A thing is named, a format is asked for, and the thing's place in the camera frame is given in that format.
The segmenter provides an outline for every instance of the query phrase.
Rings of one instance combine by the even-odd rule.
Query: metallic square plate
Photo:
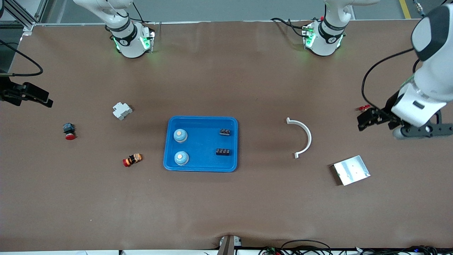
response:
[[[333,165],[333,168],[343,185],[348,185],[370,176],[360,155],[338,162]]]

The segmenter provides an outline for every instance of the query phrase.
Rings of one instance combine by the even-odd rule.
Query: light blue round knob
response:
[[[187,132],[184,129],[176,129],[173,133],[173,138],[177,142],[185,142],[187,140]]]
[[[174,155],[174,161],[176,164],[182,166],[189,161],[189,155],[186,152],[177,152]]]

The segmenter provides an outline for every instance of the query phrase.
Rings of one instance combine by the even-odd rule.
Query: red cap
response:
[[[74,139],[76,139],[75,135],[73,135],[73,134],[67,134],[66,135],[66,140],[74,140]]]

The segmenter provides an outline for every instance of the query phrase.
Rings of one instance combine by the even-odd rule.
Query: black bracket with holes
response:
[[[407,138],[431,138],[453,135],[453,123],[442,123],[440,111],[436,112],[435,116],[436,123],[428,121],[421,127],[415,127],[405,122],[401,128],[401,133]]]

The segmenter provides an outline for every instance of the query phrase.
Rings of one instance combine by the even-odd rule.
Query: blue tray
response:
[[[187,132],[187,140],[173,139],[176,129]],[[220,135],[220,129],[230,129],[229,136]],[[238,124],[232,117],[174,116],[169,120],[165,143],[164,167],[171,171],[232,172],[237,167]],[[216,155],[216,149],[230,149],[229,156]],[[175,163],[174,155],[185,151],[187,164]]]

